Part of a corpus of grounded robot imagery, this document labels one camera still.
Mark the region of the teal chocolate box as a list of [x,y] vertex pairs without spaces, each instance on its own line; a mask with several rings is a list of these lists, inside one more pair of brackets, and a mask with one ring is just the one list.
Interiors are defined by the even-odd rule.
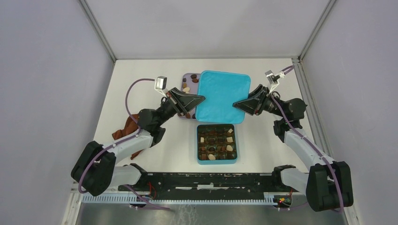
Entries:
[[[196,160],[200,165],[230,165],[238,159],[238,143],[235,126],[232,124],[202,124],[196,129]],[[201,143],[200,138],[204,137],[205,142]],[[226,137],[233,137],[234,142],[226,142]],[[231,145],[233,151],[226,151],[226,146]],[[213,154],[216,160],[209,160],[208,154]]]

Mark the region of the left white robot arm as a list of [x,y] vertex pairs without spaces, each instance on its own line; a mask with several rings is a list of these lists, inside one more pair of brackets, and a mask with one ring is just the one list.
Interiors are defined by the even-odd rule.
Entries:
[[142,109],[138,113],[138,130],[108,145],[89,142],[71,171],[81,193],[99,196],[108,188],[130,185],[136,191],[147,186],[147,177],[138,166],[117,164],[141,150],[157,145],[166,129],[161,126],[170,118],[185,115],[205,100],[205,96],[186,94],[177,88],[165,93],[158,109]]

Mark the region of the teal box lid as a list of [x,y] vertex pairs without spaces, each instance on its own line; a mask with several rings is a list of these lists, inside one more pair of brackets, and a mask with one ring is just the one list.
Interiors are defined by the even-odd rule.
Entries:
[[205,70],[201,73],[197,94],[205,100],[196,107],[196,120],[219,124],[240,124],[245,112],[233,107],[248,97],[251,78],[245,74]]

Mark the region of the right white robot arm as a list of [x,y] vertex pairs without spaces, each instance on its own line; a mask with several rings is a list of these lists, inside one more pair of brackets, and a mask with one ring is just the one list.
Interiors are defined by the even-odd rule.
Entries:
[[304,173],[293,165],[275,167],[271,178],[274,190],[284,191],[291,187],[306,197],[315,212],[333,210],[342,213],[345,207],[353,205],[350,167],[344,161],[334,160],[307,137],[300,124],[307,107],[302,99],[283,101],[278,93],[259,85],[248,98],[235,102],[233,107],[249,115],[260,115],[266,111],[280,116],[281,119],[274,122],[275,135],[295,152],[308,169]]

